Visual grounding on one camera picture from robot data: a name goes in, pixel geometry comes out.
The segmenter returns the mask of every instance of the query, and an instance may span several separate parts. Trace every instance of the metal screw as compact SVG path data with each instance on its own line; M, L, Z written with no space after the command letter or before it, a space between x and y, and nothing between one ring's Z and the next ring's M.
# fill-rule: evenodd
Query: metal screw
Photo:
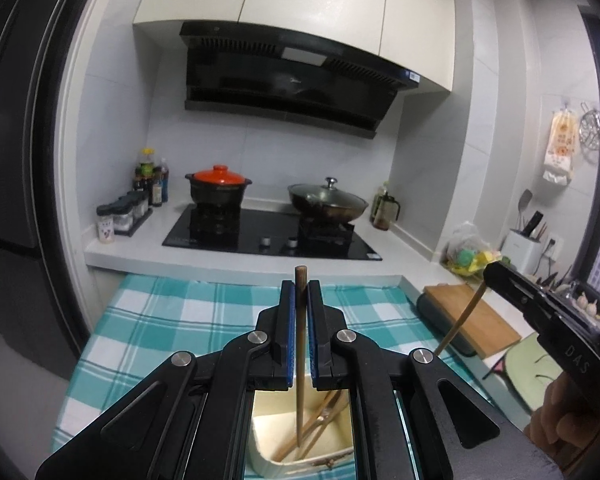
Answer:
M267 340L267 333L262 330L254 330L249 332L247 339L255 344L264 343Z
M176 366L187 366L191 362L191 354L189 352L176 352L171 356L171 364Z
M338 330L336 337L343 343L351 343L356 340L356 333L353 330L345 328L344 330Z
M413 358L423 365L428 365L430 362L433 361L433 354L426 348L418 348L413 353Z

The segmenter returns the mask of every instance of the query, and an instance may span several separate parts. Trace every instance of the gray floor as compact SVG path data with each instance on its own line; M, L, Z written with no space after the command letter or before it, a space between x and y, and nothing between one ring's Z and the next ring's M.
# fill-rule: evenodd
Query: gray floor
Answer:
M0 336L0 446L26 478L49 456L67 381L16 354Z

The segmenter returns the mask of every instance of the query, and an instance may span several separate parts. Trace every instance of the hand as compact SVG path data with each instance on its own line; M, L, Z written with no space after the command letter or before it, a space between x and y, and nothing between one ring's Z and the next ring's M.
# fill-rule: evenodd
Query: hand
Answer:
M564 372L544 393L544 404L535 410L525 435L551 458L562 447L560 441L579 449L589 445L600 430L600 416L593 413Z

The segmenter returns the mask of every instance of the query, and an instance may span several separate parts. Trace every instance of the refrigerator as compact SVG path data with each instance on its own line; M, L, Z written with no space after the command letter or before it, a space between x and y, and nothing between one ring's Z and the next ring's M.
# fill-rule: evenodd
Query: refrigerator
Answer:
M0 0L0 333L70 378L89 336L62 253L54 131L87 0Z

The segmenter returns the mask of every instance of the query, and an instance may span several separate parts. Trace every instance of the range hood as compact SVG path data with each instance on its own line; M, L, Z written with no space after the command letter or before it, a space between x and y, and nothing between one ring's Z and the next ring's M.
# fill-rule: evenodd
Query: range hood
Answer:
M184 22L188 110L256 114L371 139L420 76L364 50L285 28Z

